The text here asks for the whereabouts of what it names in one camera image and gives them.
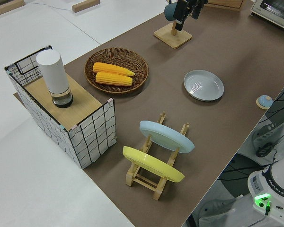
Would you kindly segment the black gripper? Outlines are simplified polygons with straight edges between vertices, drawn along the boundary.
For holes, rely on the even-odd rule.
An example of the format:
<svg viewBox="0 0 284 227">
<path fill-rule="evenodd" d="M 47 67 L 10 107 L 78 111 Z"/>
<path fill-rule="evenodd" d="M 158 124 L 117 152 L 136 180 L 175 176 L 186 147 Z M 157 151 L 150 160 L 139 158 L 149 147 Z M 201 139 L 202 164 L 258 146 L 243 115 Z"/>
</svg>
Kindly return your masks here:
<svg viewBox="0 0 284 227">
<path fill-rule="evenodd" d="M 208 3 L 208 0 L 178 0 L 174 11 L 174 19 L 176 21 L 175 29 L 177 31 L 181 31 L 183 28 L 183 24 L 186 19 L 185 13 L 187 3 L 189 6 L 194 6 L 194 9 L 192 11 L 192 18 L 198 19 L 201 12 L 201 6 L 206 5 Z"/>
</svg>

